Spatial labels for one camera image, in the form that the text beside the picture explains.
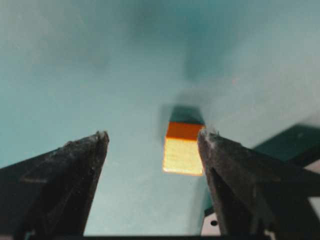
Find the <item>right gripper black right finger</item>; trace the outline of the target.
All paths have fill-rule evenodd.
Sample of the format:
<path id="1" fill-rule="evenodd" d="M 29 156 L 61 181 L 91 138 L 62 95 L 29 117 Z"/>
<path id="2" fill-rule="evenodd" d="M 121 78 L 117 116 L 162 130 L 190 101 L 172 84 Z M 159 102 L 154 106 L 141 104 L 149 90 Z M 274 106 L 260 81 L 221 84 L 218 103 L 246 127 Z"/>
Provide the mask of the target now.
<path id="1" fill-rule="evenodd" d="M 221 238 L 319 239 L 319 170 L 272 158 L 206 128 L 197 145 Z"/>

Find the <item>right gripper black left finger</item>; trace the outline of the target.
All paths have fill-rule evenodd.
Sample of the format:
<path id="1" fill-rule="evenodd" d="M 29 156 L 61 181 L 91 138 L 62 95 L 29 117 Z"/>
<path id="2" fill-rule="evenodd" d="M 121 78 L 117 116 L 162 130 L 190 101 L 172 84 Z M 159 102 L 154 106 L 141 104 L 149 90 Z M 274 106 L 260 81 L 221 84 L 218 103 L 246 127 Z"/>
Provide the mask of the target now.
<path id="1" fill-rule="evenodd" d="M 82 240 L 107 156 L 105 131 L 0 170 L 3 240 Z"/>

